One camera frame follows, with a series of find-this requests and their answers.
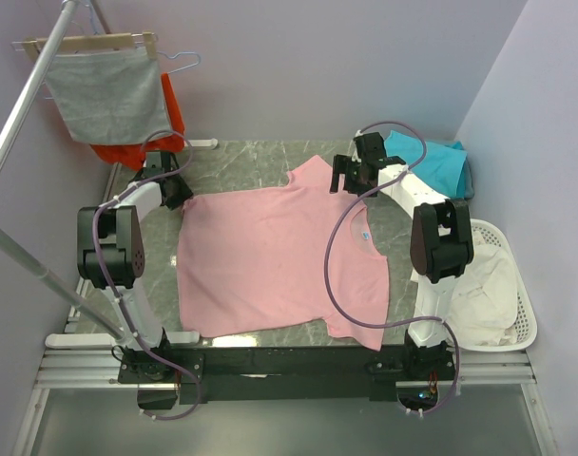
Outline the pink t shirt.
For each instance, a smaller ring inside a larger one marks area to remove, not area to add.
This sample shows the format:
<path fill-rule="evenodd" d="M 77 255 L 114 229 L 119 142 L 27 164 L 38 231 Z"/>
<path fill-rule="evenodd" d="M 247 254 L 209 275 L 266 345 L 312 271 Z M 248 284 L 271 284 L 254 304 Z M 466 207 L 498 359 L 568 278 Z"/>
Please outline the pink t shirt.
<path fill-rule="evenodd" d="M 313 157 L 283 186 L 198 195 L 177 248 L 182 326 L 204 337 L 322 320 L 334 338 L 379 350 L 389 308 L 387 258 L 366 206 L 329 192 Z"/>

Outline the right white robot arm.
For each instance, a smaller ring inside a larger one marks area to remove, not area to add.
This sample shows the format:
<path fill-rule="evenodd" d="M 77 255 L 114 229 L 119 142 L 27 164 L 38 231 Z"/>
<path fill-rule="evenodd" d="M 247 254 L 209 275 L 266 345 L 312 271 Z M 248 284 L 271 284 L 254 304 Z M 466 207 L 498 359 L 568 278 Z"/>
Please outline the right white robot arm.
<path fill-rule="evenodd" d="M 406 342 L 414 348 L 402 355 L 402 368 L 422 379 L 435 367 L 429 350 L 449 335 L 444 326 L 453 290 L 474 257 L 469 207 L 463 199 L 450 199 L 433 190 L 412 167 L 389 157 L 380 133 L 356 133 L 356 152 L 336 155 L 330 192 L 342 189 L 365 197 L 384 194 L 412 218 L 410 259 L 417 273 L 414 317 L 405 321 Z"/>

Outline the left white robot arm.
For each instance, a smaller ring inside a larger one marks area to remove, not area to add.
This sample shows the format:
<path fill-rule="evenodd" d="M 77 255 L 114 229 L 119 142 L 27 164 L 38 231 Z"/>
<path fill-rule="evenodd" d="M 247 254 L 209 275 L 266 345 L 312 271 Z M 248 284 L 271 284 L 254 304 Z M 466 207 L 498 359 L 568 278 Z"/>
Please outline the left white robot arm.
<path fill-rule="evenodd" d="M 172 375 L 175 359 L 163 350 L 168 345 L 166 333 L 142 283 L 141 221 L 160 207 L 175 210 L 193 197 L 180 170 L 174 153 L 147 152 L 143 168 L 125 191 L 100 206 L 82 208 L 77 215 L 79 274 L 111 303 L 121 323 L 120 346 L 135 352 L 150 350 L 142 358 L 141 370 L 155 382 Z"/>

